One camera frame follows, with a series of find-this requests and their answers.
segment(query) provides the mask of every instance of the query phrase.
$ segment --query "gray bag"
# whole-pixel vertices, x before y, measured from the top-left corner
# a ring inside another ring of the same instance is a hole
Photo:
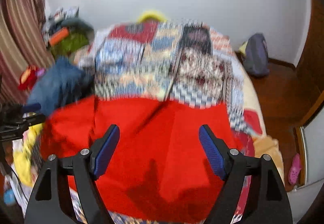
[[[239,48],[244,69],[256,77],[269,74],[267,43],[262,33],[256,33]]]

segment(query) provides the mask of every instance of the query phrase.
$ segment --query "metal bolt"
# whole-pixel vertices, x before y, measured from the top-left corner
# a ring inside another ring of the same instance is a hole
[[[83,156],[87,155],[89,153],[89,149],[82,149],[80,152]]]
[[[265,154],[265,155],[263,155],[263,159],[264,160],[267,160],[267,161],[270,161],[271,160],[271,156]]]
[[[56,155],[50,155],[50,156],[48,157],[48,160],[49,160],[49,161],[53,161],[55,158],[56,158]]]
[[[239,154],[239,151],[238,151],[237,149],[235,149],[235,148],[230,149],[229,152],[230,152],[232,155],[234,155],[234,156],[237,156],[237,155]]]

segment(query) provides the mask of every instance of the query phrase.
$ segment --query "curtain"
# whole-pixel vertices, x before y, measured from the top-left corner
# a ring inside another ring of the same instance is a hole
[[[0,0],[0,101],[24,103],[28,94],[18,90],[28,65],[49,67],[54,59],[46,50],[41,26],[45,0]]]

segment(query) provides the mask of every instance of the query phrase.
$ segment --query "blue gripper pad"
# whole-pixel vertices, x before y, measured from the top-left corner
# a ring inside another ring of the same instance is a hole
[[[104,136],[97,139],[90,150],[90,170],[93,176],[98,179],[102,176],[108,167],[111,157],[119,141],[120,131],[117,125],[112,124]]]
[[[222,140],[217,139],[207,125],[202,125],[199,128],[199,140],[214,174],[219,176],[221,180],[225,180],[225,178],[227,177],[225,170],[225,158],[221,155],[221,152],[218,150],[215,143],[217,142],[217,140]]]

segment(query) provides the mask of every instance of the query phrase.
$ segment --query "pink clog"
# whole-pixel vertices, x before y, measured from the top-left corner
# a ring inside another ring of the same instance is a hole
[[[301,169],[302,166],[300,163],[300,157],[299,154],[296,154],[294,156],[293,163],[291,164],[291,168],[289,170],[289,175],[288,175],[288,181],[291,185],[295,185],[297,183],[298,176]]]

